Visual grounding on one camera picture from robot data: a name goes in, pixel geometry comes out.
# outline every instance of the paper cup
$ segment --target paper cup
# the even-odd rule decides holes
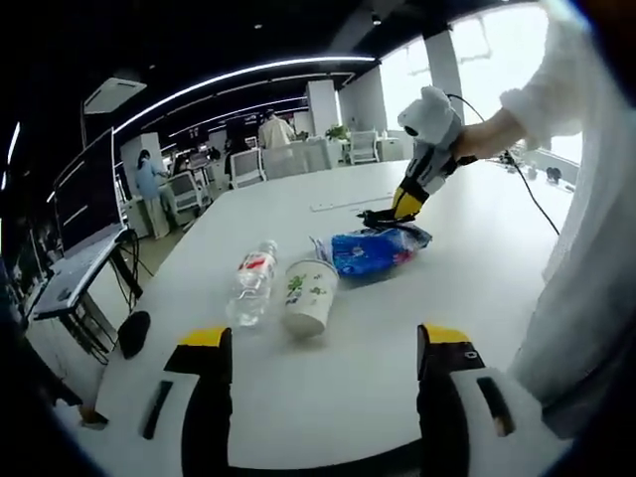
[[[297,338],[325,331],[338,286],[336,269],[326,261],[300,260],[287,269],[285,285],[285,329]]]

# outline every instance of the blue plastic bag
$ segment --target blue plastic bag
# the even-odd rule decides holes
[[[341,276],[363,276],[388,270],[411,260],[432,236],[413,224],[381,231],[363,229],[332,236],[329,246],[315,240],[320,258],[334,264]]]

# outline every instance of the ceiling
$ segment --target ceiling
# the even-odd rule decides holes
[[[3,217],[31,214],[34,205],[44,202],[56,175],[81,150],[82,101],[111,76],[136,78],[148,86],[111,114],[87,116],[88,141],[158,100],[214,76],[307,56],[379,58],[422,32],[433,35],[447,21],[499,5],[501,0],[40,3],[16,4],[14,30],[20,32],[16,39],[20,48],[9,54],[14,74],[5,101],[8,121],[0,136],[4,150],[9,148],[17,121],[21,133],[9,186],[1,195]],[[382,25],[374,27],[372,10],[383,19]],[[157,131],[165,146],[175,142],[170,134],[191,124],[254,104],[302,96],[308,80],[328,74],[341,87],[351,75],[363,74],[374,65],[340,62],[286,67],[211,84],[139,118],[117,135],[117,141],[122,143],[140,131]],[[255,82],[259,84],[221,93]]]

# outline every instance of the plastic water bottle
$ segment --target plastic water bottle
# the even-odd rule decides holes
[[[264,314],[269,303],[277,249],[275,241],[264,241],[240,264],[226,310],[231,326],[254,326]]]

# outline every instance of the desk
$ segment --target desk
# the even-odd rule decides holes
[[[353,231],[361,226],[358,211],[389,207],[406,165],[340,168],[223,194],[144,290],[137,309],[152,317],[145,347],[131,361],[111,355],[97,410],[137,422],[131,409],[156,388],[180,338],[224,323],[228,286],[248,250],[275,239],[280,277],[312,249],[309,236]],[[560,227],[571,194],[541,175],[530,185]],[[325,466],[419,439],[415,328],[423,321],[461,329],[488,366],[508,367],[557,239],[521,179],[492,163],[462,168],[428,201],[417,224],[433,235],[428,248],[385,281],[341,282],[319,339],[294,344],[283,332],[276,317],[280,281],[267,326],[237,330],[232,466]],[[180,432],[182,422],[170,427]],[[136,467],[120,475],[144,472]]]

